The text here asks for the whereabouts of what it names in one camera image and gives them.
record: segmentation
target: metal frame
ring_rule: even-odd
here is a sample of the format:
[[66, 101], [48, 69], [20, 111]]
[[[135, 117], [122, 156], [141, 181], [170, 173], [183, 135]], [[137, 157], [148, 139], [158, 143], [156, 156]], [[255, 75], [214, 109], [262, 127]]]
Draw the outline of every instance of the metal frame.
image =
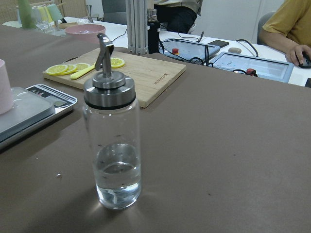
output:
[[126, 0], [128, 49], [132, 53], [148, 53], [147, 0]]

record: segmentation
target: green bottle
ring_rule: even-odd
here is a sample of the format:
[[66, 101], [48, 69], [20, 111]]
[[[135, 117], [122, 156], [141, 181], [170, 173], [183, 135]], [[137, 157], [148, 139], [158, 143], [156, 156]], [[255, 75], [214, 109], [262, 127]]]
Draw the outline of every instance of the green bottle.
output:
[[31, 19], [31, 6], [28, 0], [18, 0], [18, 10], [21, 25], [23, 28], [36, 28]]

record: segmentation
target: person's hand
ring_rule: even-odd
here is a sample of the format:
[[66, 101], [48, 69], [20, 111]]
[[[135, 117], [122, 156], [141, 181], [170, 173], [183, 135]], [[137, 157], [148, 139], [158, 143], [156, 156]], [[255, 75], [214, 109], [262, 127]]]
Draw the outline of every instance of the person's hand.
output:
[[286, 59], [298, 66], [304, 62], [302, 52], [311, 57], [311, 48], [307, 45], [295, 45], [286, 51]]

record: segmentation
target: computer mouse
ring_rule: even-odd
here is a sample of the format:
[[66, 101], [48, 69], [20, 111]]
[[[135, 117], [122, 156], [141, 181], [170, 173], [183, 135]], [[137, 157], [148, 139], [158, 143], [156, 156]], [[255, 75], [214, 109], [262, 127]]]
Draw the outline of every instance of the computer mouse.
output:
[[310, 57], [305, 53], [302, 52], [303, 55], [303, 63], [299, 64], [299, 67], [304, 68], [304, 69], [310, 69], [311, 68], [311, 60]]

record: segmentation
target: glass bottle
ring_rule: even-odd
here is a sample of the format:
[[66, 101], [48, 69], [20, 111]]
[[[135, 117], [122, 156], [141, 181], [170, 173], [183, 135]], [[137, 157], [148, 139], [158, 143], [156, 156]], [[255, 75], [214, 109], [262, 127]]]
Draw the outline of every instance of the glass bottle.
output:
[[98, 34], [103, 65], [84, 86], [84, 118], [93, 150], [93, 171], [99, 201], [109, 209], [132, 205], [141, 192], [139, 103], [134, 80], [111, 71], [113, 44]]
[[28, 0], [18, 0], [18, 12], [23, 28], [36, 28], [32, 20], [32, 10]]

